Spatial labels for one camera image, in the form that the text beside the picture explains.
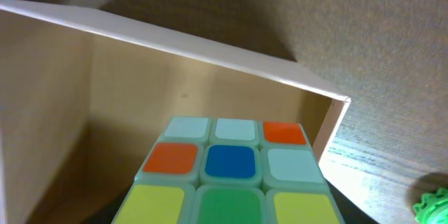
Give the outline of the multicoloured puzzle cube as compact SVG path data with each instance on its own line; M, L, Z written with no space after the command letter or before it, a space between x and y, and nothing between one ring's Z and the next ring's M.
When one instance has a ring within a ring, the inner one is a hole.
M302 126L173 117L114 223L342 223Z

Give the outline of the green round plastic toy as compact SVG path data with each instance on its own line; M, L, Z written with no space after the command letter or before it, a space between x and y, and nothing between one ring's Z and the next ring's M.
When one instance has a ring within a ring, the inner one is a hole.
M447 224L447 189L421 195L421 201L414 204L415 220L419 224Z

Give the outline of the white open cardboard box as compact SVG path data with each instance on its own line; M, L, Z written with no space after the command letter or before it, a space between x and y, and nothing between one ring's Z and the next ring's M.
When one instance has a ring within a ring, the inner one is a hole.
M83 221L132 182L172 116L300 123L321 158L350 103L297 62L1 0L1 222Z

